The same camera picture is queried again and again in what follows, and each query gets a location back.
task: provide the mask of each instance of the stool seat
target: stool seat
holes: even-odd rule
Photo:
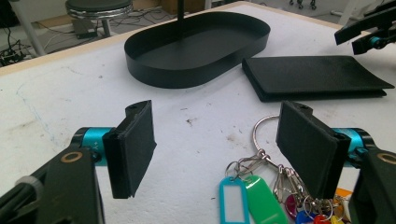
[[[66,8],[76,11],[109,11],[131,5],[131,0],[67,0]]]

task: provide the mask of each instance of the blue key tag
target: blue key tag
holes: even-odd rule
[[[296,224],[313,224],[314,223],[314,213],[310,213],[309,215],[305,212],[305,210],[297,213]]]
[[[244,182],[247,188],[248,210],[256,223],[288,223],[283,209],[261,177],[250,175],[244,179]]]
[[[219,184],[220,224],[249,224],[248,198],[244,182],[227,176]]]

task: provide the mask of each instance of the gray floor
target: gray floor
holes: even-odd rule
[[[343,11],[347,5],[348,0],[318,0],[316,2],[317,8],[313,10],[310,7],[311,0],[303,1],[303,9],[299,9],[294,0],[294,5],[290,4],[290,0],[255,0],[251,1],[256,4],[265,5],[268,7],[282,9],[288,12],[297,13],[307,17],[316,18],[323,21],[329,21],[337,23],[340,19],[338,16],[331,14],[332,10]],[[169,15],[164,12],[160,7],[149,9],[147,11],[133,12],[128,17],[112,20],[110,22],[112,32],[116,34],[122,34],[125,32],[132,31],[141,27],[149,26],[153,23],[161,21],[167,21],[173,19],[175,15]],[[100,32],[101,24],[94,23],[94,26],[98,27]],[[10,44],[16,43],[18,40],[21,41],[19,47],[25,55],[32,54],[34,51],[30,47],[30,43],[27,41],[26,35],[20,26],[10,28],[11,35],[9,38]],[[51,28],[38,28],[36,27],[36,33],[39,36],[39,40],[45,47],[47,53],[56,52],[63,49],[69,49],[75,46],[79,46],[85,43],[89,43],[102,38],[100,35],[95,38],[89,39],[77,39],[73,33],[73,26],[71,24],[51,27]],[[8,48],[8,30],[3,29],[0,31],[0,50]]]

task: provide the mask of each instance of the tabletop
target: tabletop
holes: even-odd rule
[[[353,55],[350,42],[336,46],[340,27],[250,3],[213,10],[265,21],[271,33],[255,57]],[[114,200],[106,167],[97,167],[107,223],[218,223],[219,182],[231,161],[255,153],[253,125],[277,115],[280,102],[262,103],[242,66],[204,85],[181,90],[150,87],[128,72],[123,50],[135,32],[0,69],[0,194],[70,144],[81,127],[115,127],[124,108],[151,100],[158,144],[134,198]],[[376,76],[396,85],[394,45],[354,56]],[[332,128],[357,127],[381,148],[395,152],[396,90],[373,99],[299,102]],[[258,131],[273,161],[290,165],[276,146],[272,121]],[[353,189],[359,171],[345,168],[339,186]],[[272,188],[276,171],[256,175]]]

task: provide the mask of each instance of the tray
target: tray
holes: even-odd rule
[[[202,85],[265,49],[270,30],[264,21],[232,12],[178,18],[127,39],[128,70],[154,87]]]

